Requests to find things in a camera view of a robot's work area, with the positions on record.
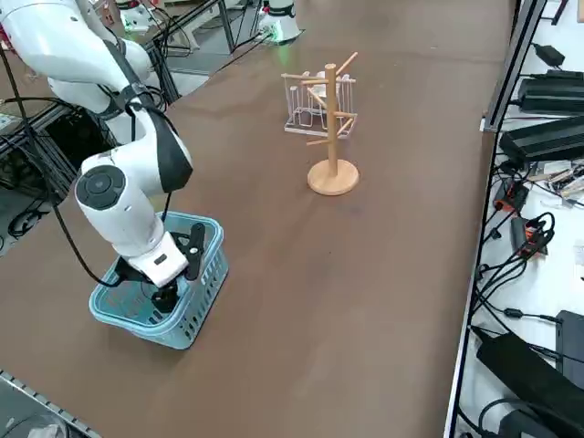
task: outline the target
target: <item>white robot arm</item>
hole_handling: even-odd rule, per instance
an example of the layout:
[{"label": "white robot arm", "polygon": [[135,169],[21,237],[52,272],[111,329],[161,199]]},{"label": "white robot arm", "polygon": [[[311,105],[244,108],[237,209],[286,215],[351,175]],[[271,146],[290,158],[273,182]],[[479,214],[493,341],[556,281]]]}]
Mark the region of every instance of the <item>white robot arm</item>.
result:
[{"label": "white robot arm", "polygon": [[141,125],[141,138],[83,162],[75,194],[101,236],[130,266],[163,287],[188,262],[148,197],[183,188],[193,171],[191,157],[155,111],[151,94],[113,36],[92,21],[88,6],[87,0],[0,0],[0,22],[32,69],[54,83],[100,84],[119,92],[122,106]]}]

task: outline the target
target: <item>blue plastic basket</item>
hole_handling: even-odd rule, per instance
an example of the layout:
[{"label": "blue plastic basket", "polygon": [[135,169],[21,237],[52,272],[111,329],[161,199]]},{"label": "blue plastic basket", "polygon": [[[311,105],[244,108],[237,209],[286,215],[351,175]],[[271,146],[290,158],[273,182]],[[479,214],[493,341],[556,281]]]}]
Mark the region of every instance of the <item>blue plastic basket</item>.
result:
[{"label": "blue plastic basket", "polygon": [[[172,313],[164,315],[152,304],[150,296],[156,290],[154,285],[125,281],[118,287],[98,285],[93,290],[89,299],[93,316],[140,338],[173,349],[188,349],[199,333],[229,268],[222,248],[223,228],[214,219],[168,212],[164,227],[168,231],[189,234],[196,223],[205,227],[201,274],[190,285],[184,277],[179,277],[179,301]],[[115,265],[104,275],[104,281],[114,282],[118,278]]]}]

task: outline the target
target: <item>round wooden base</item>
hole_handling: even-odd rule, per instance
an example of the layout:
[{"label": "round wooden base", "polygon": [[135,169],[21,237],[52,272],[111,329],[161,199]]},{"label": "round wooden base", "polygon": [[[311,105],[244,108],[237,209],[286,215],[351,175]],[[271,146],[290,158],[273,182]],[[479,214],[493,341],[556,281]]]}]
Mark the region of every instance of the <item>round wooden base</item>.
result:
[{"label": "round wooden base", "polygon": [[336,196],[349,192],[359,182],[359,171],[350,162],[338,161],[337,176],[329,176],[329,161],[318,162],[308,173],[308,185],[316,193]]}]

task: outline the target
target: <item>wooden mug tree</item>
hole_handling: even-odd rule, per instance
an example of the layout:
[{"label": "wooden mug tree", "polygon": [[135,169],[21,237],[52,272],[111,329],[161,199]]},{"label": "wooden mug tree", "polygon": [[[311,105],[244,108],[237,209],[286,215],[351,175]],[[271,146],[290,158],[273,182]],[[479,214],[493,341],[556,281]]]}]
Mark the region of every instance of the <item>wooden mug tree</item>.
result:
[{"label": "wooden mug tree", "polygon": [[[318,162],[308,172],[308,185],[310,188],[317,193],[328,196],[347,193],[359,182],[357,168],[346,160],[340,160],[338,154],[339,135],[351,126],[357,114],[337,111],[337,77],[340,77],[357,55],[357,52],[353,53],[338,69],[335,64],[327,64],[324,78],[287,75],[288,78],[302,79],[301,84],[308,87],[308,94],[327,112],[327,138],[325,140],[309,141],[307,145],[328,145],[328,159]],[[320,84],[327,86],[326,102],[311,88]],[[348,119],[338,130],[337,117]]]}]

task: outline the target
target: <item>brown table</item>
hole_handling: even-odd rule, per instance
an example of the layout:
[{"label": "brown table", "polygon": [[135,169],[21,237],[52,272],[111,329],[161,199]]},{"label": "brown table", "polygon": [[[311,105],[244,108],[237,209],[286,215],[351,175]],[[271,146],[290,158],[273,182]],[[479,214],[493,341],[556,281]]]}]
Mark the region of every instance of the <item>brown table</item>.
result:
[{"label": "brown table", "polygon": [[[53,217],[0,262],[0,366],[106,438],[434,437],[443,429],[481,216],[478,122],[510,7],[302,0],[308,31],[258,48],[169,111],[195,172],[172,209],[225,229],[230,274],[194,345],[96,322],[95,286]],[[307,188],[324,156],[285,134],[282,72],[358,50],[342,155],[357,188]],[[114,254],[62,207],[98,272]]]}]

